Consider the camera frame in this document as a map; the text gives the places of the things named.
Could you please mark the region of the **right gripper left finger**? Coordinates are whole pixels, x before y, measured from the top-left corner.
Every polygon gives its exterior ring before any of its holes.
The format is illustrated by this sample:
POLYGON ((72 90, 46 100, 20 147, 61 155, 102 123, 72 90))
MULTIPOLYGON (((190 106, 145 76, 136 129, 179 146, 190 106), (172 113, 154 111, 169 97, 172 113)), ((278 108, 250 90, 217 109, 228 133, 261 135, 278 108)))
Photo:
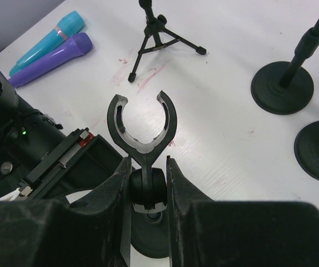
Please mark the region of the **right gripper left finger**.
POLYGON ((0 201, 0 266, 129 266, 131 159, 69 205, 0 201))

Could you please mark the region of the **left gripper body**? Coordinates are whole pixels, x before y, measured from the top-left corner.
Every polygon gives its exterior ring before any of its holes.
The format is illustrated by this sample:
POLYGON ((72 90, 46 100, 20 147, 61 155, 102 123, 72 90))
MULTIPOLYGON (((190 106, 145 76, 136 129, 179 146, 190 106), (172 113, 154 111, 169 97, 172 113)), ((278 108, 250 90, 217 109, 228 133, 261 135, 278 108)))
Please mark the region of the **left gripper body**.
POLYGON ((94 189, 116 170, 123 157, 88 128, 68 136, 58 129, 24 131, 17 160, 27 172, 17 187, 18 200, 52 199, 77 190, 94 189))

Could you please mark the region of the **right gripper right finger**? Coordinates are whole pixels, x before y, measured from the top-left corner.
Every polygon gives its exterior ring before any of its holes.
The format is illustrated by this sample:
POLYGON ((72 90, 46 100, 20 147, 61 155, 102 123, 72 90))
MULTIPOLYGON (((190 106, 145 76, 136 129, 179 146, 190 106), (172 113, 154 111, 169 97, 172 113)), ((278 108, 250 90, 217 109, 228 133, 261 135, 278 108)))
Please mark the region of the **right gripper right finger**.
POLYGON ((170 266, 319 266, 319 210, 215 201, 166 161, 170 266))

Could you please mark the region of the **plain purple microphone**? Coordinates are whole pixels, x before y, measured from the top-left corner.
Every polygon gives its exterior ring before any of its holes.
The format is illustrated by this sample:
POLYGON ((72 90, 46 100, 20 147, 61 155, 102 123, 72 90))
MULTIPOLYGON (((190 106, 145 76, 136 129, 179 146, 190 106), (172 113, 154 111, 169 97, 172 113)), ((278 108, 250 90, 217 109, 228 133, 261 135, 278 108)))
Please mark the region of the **plain purple microphone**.
POLYGON ((72 59, 85 56, 92 48, 90 37, 85 32, 77 33, 52 52, 18 71, 8 81, 14 88, 22 87, 72 59))

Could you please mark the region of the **teal microphone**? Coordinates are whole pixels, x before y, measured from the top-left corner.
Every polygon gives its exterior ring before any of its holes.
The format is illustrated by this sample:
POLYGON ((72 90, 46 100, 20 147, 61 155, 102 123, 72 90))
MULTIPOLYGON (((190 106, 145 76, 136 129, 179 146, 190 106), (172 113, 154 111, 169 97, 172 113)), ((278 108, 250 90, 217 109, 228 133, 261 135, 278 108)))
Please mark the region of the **teal microphone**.
POLYGON ((84 26, 85 22, 81 15, 77 11, 70 12, 15 63, 9 71, 9 76, 12 77, 31 63, 52 52, 74 34, 78 33, 84 26))

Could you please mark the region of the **black round-base clip stand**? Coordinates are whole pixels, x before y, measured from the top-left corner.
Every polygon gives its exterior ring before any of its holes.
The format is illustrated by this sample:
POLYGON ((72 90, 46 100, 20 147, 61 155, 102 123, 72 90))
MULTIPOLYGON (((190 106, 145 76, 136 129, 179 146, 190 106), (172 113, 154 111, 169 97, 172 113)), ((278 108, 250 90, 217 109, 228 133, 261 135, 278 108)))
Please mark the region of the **black round-base clip stand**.
POLYGON ((263 66, 251 82, 251 95, 263 110, 290 115, 304 109, 312 100, 314 82, 302 65, 319 46, 319 18, 301 37, 291 61, 263 66))

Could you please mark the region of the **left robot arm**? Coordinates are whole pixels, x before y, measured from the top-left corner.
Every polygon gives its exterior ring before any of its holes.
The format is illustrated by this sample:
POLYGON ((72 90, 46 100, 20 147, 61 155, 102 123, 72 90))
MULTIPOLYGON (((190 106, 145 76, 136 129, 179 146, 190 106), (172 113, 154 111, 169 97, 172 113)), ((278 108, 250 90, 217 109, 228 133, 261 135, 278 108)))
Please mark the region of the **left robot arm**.
POLYGON ((0 72, 0 198, 56 198, 94 189, 115 172, 122 156, 102 136, 62 129, 0 72))

